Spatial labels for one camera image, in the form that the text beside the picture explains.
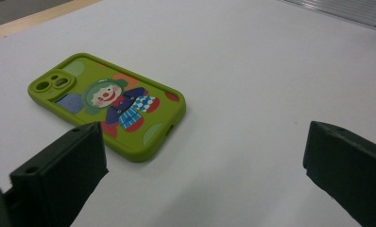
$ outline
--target clown face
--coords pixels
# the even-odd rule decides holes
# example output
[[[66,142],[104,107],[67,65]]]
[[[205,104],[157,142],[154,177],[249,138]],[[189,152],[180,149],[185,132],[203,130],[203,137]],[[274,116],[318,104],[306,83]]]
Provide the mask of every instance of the clown face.
[[[121,87],[119,87],[117,84],[111,84],[107,87],[102,87],[99,89],[99,91],[95,92],[91,102],[98,108],[107,107],[111,105],[111,103],[115,101],[121,95],[121,93]]]

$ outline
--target printed design on phone case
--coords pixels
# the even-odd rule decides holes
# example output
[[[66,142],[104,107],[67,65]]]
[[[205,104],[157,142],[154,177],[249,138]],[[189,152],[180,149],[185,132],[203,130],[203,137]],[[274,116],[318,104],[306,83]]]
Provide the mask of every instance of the printed design on phone case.
[[[118,126],[128,132],[139,130],[145,123],[140,113],[152,113],[160,105],[160,100],[149,96],[145,88],[126,90],[127,85],[123,79],[101,79],[89,86],[82,95],[88,114],[107,110],[102,130],[114,138]]]

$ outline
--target lime green phone case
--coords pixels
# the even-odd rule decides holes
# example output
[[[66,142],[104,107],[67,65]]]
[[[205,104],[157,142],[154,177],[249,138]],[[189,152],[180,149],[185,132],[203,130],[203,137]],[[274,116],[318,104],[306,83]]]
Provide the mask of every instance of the lime green phone case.
[[[131,162],[150,159],[186,109],[180,92],[85,53],[32,81],[28,93],[74,125],[101,122],[106,144]]]

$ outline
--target camera cutout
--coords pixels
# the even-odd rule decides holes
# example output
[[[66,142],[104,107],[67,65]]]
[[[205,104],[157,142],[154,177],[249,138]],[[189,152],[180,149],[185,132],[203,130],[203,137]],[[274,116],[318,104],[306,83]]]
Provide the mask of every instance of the camera cutout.
[[[67,85],[68,83],[68,79],[58,79],[56,81],[56,87],[64,87],[65,85]]]
[[[50,85],[49,82],[47,82],[47,81],[43,81],[43,82],[38,83],[38,85],[36,86],[36,89],[37,89],[38,91],[43,91],[44,89],[48,88],[49,85]]]

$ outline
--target smartphone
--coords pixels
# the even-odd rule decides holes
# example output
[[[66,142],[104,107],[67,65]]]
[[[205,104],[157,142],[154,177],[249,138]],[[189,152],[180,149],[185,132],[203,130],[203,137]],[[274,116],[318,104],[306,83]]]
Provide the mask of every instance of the smartphone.
[[[32,81],[28,94],[73,125],[100,122],[106,145],[131,162],[151,159],[186,110],[177,90],[86,53]]]

